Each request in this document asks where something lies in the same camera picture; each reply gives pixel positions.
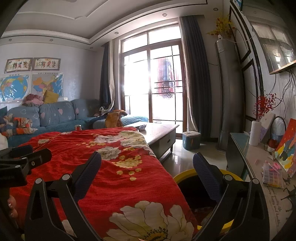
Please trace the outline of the person's left hand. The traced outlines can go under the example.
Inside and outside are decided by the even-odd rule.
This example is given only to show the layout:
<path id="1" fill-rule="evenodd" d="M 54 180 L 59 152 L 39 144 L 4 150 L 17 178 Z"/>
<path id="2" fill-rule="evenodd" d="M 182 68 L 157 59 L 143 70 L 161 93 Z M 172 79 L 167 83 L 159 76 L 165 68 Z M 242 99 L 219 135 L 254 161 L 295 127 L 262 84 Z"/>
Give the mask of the person's left hand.
<path id="1" fill-rule="evenodd" d="M 10 195 L 10 197 L 8 198 L 8 206 L 9 206 L 9 209 L 10 209 L 9 217 L 11 219 L 17 218 L 18 213 L 16 211 L 16 200 L 12 195 Z"/>

